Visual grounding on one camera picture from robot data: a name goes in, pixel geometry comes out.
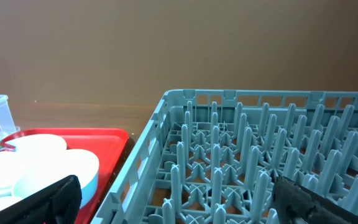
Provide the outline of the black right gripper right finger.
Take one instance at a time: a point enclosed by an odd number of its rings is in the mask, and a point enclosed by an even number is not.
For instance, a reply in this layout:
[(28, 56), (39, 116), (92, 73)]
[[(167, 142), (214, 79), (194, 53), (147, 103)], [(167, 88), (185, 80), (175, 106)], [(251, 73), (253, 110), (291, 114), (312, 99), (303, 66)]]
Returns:
[(272, 206), (281, 224), (358, 224), (357, 215), (284, 176), (275, 179)]

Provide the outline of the light blue bowl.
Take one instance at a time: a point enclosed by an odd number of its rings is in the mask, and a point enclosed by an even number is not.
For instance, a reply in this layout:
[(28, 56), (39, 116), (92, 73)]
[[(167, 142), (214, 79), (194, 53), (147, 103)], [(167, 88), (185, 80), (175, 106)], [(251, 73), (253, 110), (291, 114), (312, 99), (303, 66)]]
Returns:
[(99, 175), (98, 157), (84, 149), (68, 149), (34, 159), (12, 186), (11, 195), (29, 197), (69, 175), (79, 180), (83, 208), (96, 193)]

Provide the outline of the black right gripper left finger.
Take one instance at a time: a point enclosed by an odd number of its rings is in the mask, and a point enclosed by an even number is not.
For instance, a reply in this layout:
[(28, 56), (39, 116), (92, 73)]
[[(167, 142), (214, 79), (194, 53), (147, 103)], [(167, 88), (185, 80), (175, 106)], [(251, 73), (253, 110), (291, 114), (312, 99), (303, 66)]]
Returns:
[(49, 185), (0, 211), (0, 224), (74, 224), (82, 199), (76, 175)]

